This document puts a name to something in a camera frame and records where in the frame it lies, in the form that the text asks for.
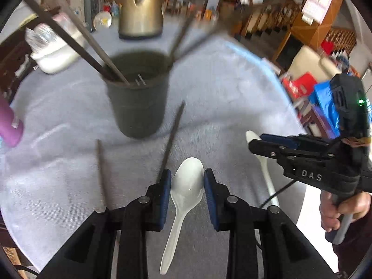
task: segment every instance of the gray tablecloth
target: gray tablecloth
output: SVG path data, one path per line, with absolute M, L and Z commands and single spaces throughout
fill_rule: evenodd
M 175 31 L 175 24 L 165 24 L 161 38 L 139 42 L 119 40 L 114 29 L 94 36 L 114 55 L 135 47 L 168 51 Z M 188 41 L 202 33 L 192 30 Z M 145 140 L 120 133 L 105 83 L 84 60 L 55 75 L 36 70 L 27 77 L 13 103 L 25 133 L 16 148 L 2 155 L 0 207 L 11 236 L 37 269 L 100 201 L 95 140 L 101 139 L 104 147 L 108 203 L 125 206 L 156 181 L 182 100 L 186 108 L 167 167 L 174 174 L 185 158 L 197 157 L 232 194 L 254 206 L 263 202 L 267 188 L 257 158 L 247 149 L 245 131 L 296 135 L 303 129 L 275 74 L 238 43 L 214 37 L 175 65 L 163 125 Z M 276 189 L 289 181 L 274 161 L 269 170 Z M 279 197 L 294 221 L 304 191 L 296 183 Z M 168 274 L 159 275 L 174 216 L 170 201 L 164 230 L 148 234 L 149 277 L 225 278 L 228 233 L 213 230 L 205 197 L 185 218 Z

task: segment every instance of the clear plastic wrap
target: clear plastic wrap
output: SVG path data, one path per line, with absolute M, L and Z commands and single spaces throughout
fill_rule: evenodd
M 78 29 L 65 13 L 59 13 L 53 19 L 69 34 L 78 33 Z M 45 23 L 40 23 L 34 30 L 26 28 L 25 40 L 34 53 L 51 53 L 66 45 L 54 31 Z

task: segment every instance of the human hand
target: human hand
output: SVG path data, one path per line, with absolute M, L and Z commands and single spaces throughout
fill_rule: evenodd
M 322 191 L 320 194 L 320 216 L 321 226 L 326 232 L 340 228 L 338 218 L 341 214 L 354 214 L 353 221 L 366 216 L 371 205 L 371 195 L 366 192 L 358 193 L 343 201 L 338 207 L 334 206 L 331 200 L 332 194 Z

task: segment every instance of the spoon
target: spoon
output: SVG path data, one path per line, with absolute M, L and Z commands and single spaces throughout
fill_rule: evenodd
M 176 206 L 176 217 L 161 259 L 161 275 L 167 273 L 172 263 L 185 216 L 202 200 L 204 193 L 203 177 L 203 164 L 195 157 L 185 159 L 174 175 L 170 196 Z
M 249 144 L 252 140 L 261 140 L 261 138 L 256 133 L 254 133 L 253 131 L 247 131 L 246 132 L 246 140 L 247 140 L 247 143 Z M 255 154 L 255 156 L 260 161 L 263 178 L 265 179 L 266 186 L 267 186 L 267 189 L 269 191 L 269 195 L 272 196 L 272 195 L 275 194 L 276 191 L 275 191 L 273 182 L 272 182 L 270 174 L 269 174 L 269 169 L 267 167 L 267 157 L 261 156 L 261 155 L 256 155 L 256 154 Z M 274 197 L 271 200 L 271 203 L 275 206 L 280 207 L 279 206 L 279 200 L 278 200 L 277 197 Z

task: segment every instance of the person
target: person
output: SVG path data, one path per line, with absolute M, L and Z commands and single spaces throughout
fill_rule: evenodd
M 346 201 L 334 206 L 331 193 L 322 191 L 320 195 L 321 226 L 326 232 L 340 227 L 341 214 L 354 214 L 344 241 L 333 245 L 333 251 L 339 259 L 339 270 L 350 276 L 362 261 L 369 246 L 372 244 L 372 212 L 371 195 L 359 193 Z M 364 278 L 372 278 L 372 266 L 366 271 Z

